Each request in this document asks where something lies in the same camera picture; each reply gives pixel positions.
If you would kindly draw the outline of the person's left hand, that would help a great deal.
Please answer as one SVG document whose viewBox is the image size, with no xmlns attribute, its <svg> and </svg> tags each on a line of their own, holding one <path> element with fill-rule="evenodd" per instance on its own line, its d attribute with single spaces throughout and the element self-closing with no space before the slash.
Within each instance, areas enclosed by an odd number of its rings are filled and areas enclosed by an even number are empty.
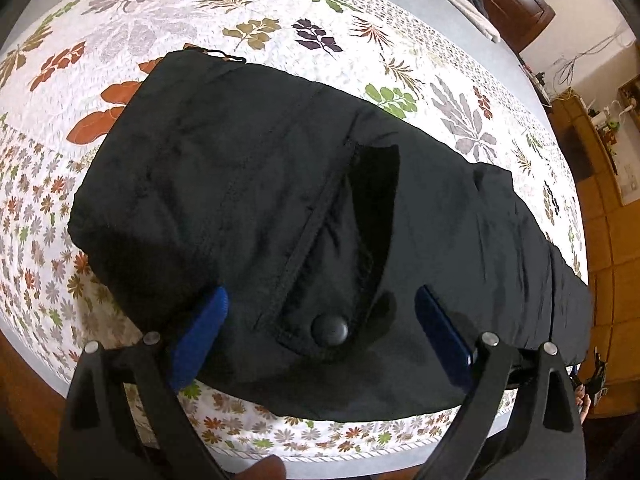
<svg viewBox="0 0 640 480">
<path fill-rule="evenodd" d="M 233 476 L 233 480 L 285 480 L 285 464 L 280 457 L 267 456 L 244 471 Z"/>
</svg>

